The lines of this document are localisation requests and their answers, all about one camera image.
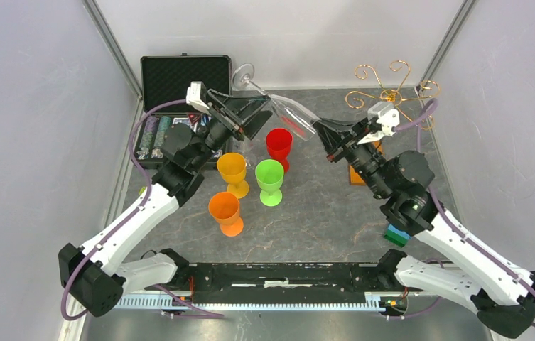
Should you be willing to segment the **red wine glass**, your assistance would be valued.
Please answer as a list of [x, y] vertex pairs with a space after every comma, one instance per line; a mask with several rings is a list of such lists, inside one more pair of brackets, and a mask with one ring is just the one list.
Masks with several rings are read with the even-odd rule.
[[290, 131], [282, 128], [272, 129], [265, 138], [266, 148], [270, 157], [278, 161], [287, 173], [290, 168], [288, 155], [291, 152], [293, 137]]

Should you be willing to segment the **clear wine glass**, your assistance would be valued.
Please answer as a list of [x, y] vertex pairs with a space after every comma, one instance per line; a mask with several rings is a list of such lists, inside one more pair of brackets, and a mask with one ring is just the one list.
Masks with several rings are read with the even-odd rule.
[[242, 155], [246, 161], [247, 168], [253, 169], [257, 163], [257, 158], [253, 150], [244, 150]]

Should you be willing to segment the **yellow wine glass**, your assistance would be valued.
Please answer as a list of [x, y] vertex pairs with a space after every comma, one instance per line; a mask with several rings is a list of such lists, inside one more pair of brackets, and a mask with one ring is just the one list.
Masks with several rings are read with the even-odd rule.
[[245, 180], [247, 164], [242, 154], [226, 153], [217, 160], [217, 170], [227, 184], [227, 192], [242, 199], [249, 192], [249, 184]]

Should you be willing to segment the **green wine glass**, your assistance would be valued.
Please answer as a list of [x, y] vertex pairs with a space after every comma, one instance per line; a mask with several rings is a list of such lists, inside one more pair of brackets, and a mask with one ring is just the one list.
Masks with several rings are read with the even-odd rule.
[[277, 206], [283, 199], [281, 186], [284, 178], [284, 168], [276, 160], [266, 159], [257, 164], [255, 177], [261, 190], [259, 199], [268, 207]]

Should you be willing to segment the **orange wine glass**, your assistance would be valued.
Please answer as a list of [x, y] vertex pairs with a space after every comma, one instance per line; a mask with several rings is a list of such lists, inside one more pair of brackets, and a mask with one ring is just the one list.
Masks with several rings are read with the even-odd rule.
[[217, 193], [211, 197], [207, 208], [225, 236], [236, 237], [244, 229], [240, 203], [235, 195], [229, 192]]

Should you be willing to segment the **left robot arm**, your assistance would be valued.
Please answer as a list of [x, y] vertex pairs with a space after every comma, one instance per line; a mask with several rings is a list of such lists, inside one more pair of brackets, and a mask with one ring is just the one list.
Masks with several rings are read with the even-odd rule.
[[167, 284], [183, 288], [189, 280], [185, 262], [171, 251], [125, 263], [131, 250], [156, 225], [180, 209], [204, 181], [204, 165], [231, 138], [252, 139], [269, 120], [270, 96], [234, 97], [215, 90], [185, 99], [211, 117], [207, 126], [194, 131], [174, 124], [161, 146], [165, 161], [154, 176], [145, 170], [146, 189], [109, 226], [76, 247], [66, 244], [58, 254], [64, 292], [61, 314], [69, 321], [90, 313], [109, 312], [132, 291]]

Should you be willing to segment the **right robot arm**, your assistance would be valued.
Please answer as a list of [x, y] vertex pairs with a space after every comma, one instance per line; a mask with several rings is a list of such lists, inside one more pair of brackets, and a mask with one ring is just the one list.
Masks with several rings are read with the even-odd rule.
[[470, 233], [437, 199], [433, 171], [423, 153], [387, 159], [362, 139], [377, 130], [373, 119], [313, 122], [327, 158], [346, 160], [367, 184], [387, 221], [434, 248], [459, 268], [452, 272], [391, 249], [378, 262], [377, 283], [428, 291], [476, 314], [490, 330], [517, 338], [535, 324], [535, 271], [523, 269]]

